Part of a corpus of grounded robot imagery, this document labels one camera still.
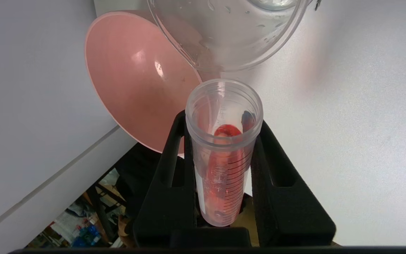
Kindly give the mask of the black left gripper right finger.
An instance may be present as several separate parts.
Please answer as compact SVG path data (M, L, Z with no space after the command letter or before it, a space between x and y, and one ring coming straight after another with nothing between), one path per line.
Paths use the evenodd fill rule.
M253 207L261 247L329 246L334 221L262 123L251 159Z

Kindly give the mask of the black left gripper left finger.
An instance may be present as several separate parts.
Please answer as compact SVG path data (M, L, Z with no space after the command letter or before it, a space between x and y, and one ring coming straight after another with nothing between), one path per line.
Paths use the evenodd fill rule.
M184 139L185 162L174 187L179 143ZM133 225L138 247L169 247L172 235L196 228L196 183L193 152L185 111L176 115L155 175Z

